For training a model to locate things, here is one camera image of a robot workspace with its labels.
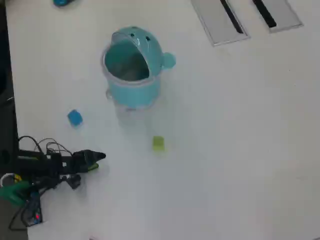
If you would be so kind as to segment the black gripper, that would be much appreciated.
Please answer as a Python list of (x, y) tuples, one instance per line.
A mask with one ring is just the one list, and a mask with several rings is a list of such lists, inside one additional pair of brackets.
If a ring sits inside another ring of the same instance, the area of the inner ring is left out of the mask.
[(97, 163), (106, 158), (103, 152), (92, 151), (89, 149), (76, 151), (73, 155), (58, 155), (60, 175), (71, 175), (78, 173), (87, 173), (99, 167)]

